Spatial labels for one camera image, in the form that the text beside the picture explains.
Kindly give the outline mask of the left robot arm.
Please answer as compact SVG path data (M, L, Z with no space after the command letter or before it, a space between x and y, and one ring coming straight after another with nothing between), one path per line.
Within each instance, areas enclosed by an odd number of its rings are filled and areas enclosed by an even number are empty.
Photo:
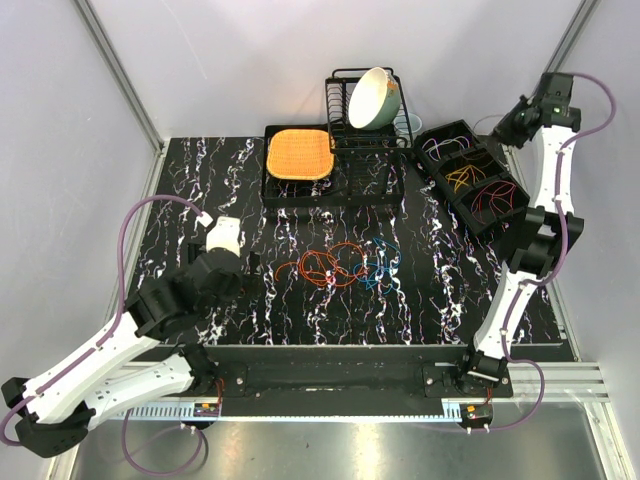
M35 378L12 377L1 387L9 409L1 424L16 436L2 443L41 458L81 443L105 421L164 396L219 394L224 380L197 343L122 377L114 374L138 355L192 329L222 303L254 292L260 256L214 247L184 267L152 278L131 294L116 315L56 366Z

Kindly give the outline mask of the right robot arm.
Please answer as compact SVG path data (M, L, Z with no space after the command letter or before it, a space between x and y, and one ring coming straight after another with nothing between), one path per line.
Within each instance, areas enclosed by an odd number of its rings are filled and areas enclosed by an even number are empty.
M491 136L509 147L532 142L538 158L535 192L517 214L500 245L502 270L497 292L474 334L453 383L466 396L481 396L507 374L515 330L536 289L549 282L584 229L570 193L573 144L581 111L571 106L574 77L545 73L534 93L493 128Z

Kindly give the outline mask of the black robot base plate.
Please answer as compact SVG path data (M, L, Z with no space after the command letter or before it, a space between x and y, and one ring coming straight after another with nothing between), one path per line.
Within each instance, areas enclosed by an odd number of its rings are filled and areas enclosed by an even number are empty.
M264 390L382 392L400 390L427 398L513 395L515 363L482 360L474 365L466 346L215 346L204 349L213 365L196 396L226 398Z

